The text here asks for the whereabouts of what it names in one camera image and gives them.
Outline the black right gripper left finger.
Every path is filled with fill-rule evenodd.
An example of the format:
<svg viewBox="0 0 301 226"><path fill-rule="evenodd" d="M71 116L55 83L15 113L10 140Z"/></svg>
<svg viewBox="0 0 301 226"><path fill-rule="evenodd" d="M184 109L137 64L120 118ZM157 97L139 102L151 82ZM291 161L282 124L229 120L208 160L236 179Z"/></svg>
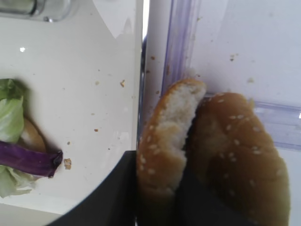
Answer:
<svg viewBox="0 0 301 226"><path fill-rule="evenodd" d="M134 226L136 151L126 151L106 179L50 226Z"/></svg>

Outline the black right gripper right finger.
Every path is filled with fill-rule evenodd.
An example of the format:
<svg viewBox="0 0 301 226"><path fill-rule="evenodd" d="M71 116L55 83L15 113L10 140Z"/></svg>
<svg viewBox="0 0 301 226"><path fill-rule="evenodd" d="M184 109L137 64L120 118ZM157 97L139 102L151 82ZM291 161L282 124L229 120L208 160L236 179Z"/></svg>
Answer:
<svg viewBox="0 0 301 226"><path fill-rule="evenodd" d="M239 213L226 207L185 168L176 192L177 226L253 226Z"/></svg>

